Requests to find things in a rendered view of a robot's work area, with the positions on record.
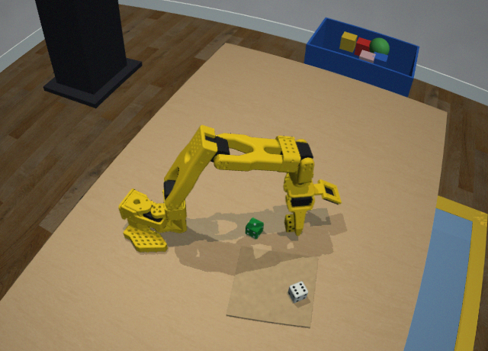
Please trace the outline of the green die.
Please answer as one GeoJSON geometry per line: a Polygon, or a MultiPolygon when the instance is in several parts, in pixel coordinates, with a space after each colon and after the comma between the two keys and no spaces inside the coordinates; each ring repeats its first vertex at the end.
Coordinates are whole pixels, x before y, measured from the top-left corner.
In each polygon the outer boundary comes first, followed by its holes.
{"type": "Polygon", "coordinates": [[[253,218],[246,225],[246,234],[258,239],[259,235],[262,233],[264,223],[253,218]]]}

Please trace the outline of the yellow die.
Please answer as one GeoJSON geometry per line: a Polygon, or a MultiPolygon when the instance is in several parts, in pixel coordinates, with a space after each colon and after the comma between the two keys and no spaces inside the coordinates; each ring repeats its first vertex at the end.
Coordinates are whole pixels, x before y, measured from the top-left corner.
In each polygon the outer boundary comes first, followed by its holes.
{"type": "Polygon", "coordinates": [[[286,214],[284,225],[286,232],[294,232],[294,215],[293,214],[286,214]]]}

